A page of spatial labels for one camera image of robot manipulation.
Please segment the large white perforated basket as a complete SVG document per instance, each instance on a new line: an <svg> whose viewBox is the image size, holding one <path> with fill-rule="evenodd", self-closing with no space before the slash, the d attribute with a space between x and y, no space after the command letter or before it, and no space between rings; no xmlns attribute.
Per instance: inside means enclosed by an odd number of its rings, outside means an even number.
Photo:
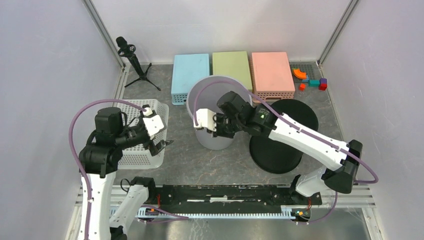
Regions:
<svg viewBox="0 0 424 240"><path fill-rule="evenodd" d="M165 125L169 122L169 106L161 103L156 99L129 99L128 102L139 107L149 105L163 120ZM132 106L117 103L116 106L127 114L129 121L134 120L130 126L135 126L138 123L136 119L140 115L140 111ZM160 167L164 161L165 150L155 156L151 156L149 150L145 150L141 144L124 149L123 156L118 162L119 170L148 170Z"/></svg>

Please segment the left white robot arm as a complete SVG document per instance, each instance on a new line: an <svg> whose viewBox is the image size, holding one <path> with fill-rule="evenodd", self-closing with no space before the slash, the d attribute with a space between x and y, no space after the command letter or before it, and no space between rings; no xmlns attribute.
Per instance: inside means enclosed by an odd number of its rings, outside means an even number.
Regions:
<svg viewBox="0 0 424 240"><path fill-rule="evenodd" d="M100 109L94 122L95 130L78 156L89 180L83 184L83 195L87 197L83 209L87 216L81 222L78 237L82 240L126 240L138 209L143 203L153 203L157 190L152 178L135 177L122 205L110 216L112 187L123 151L142 146L151 158L159 155L171 141L155 142L156 135L166 129L166 124L148 104L143 105L133 126L127 124L127 115L118 107Z"/></svg>

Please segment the blue plastic basket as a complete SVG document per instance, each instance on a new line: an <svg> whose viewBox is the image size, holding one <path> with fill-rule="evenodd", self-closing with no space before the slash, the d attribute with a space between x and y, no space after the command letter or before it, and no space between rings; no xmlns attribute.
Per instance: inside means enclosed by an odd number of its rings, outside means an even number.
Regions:
<svg viewBox="0 0 424 240"><path fill-rule="evenodd" d="M209 75L208 53L175 55L171 79L171 103L175 106L184 105L194 84Z"/></svg>

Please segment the grey bin with black liner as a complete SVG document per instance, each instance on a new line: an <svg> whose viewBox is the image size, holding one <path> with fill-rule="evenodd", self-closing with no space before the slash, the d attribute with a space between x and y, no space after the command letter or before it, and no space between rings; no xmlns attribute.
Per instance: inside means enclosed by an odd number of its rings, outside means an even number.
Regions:
<svg viewBox="0 0 424 240"><path fill-rule="evenodd" d="M236 79L223 75L210 75L199 80L187 94L186 108L190 117L193 117L195 110L194 103L198 93L197 100L199 109L210 109L215 113L221 113L217 106L218 100L226 93L233 91L239 94L246 102L252 104L252 97L242 90L244 86ZM198 142L209 150L223 150L228 148L234 138L212 137L210 133L204 130L195 130L195 136Z"/></svg>

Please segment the green plastic basket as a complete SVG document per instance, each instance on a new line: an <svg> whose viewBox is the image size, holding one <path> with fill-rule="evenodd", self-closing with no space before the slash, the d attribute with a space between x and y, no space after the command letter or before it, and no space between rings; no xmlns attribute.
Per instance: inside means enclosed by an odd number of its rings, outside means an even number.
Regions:
<svg viewBox="0 0 424 240"><path fill-rule="evenodd" d="M253 91L247 51L213 52L212 73L231 77L239 81L250 92Z"/></svg>

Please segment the pink plastic basket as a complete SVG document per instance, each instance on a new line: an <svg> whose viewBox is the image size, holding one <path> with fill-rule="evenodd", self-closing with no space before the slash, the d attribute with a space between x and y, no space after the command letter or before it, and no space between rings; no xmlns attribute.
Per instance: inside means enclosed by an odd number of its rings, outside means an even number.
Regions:
<svg viewBox="0 0 424 240"><path fill-rule="evenodd" d="M292 99L295 85L286 52L253 52L250 59L253 93L266 102Z"/></svg>

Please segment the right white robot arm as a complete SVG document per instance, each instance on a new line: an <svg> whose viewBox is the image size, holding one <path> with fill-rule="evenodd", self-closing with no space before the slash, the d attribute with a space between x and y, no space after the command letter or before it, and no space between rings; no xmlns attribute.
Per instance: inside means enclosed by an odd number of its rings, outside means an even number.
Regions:
<svg viewBox="0 0 424 240"><path fill-rule="evenodd" d="M225 93L216 103L221 110L196 111L200 123L214 137L232 138L237 132L265 137L286 144L318 160L323 166L311 173L298 175L289 189L289 199L302 204L314 193L333 190L349 194L356 182L363 144L327 137L304 126L286 113L278 113L265 103L252 106L234 91Z"/></svg>

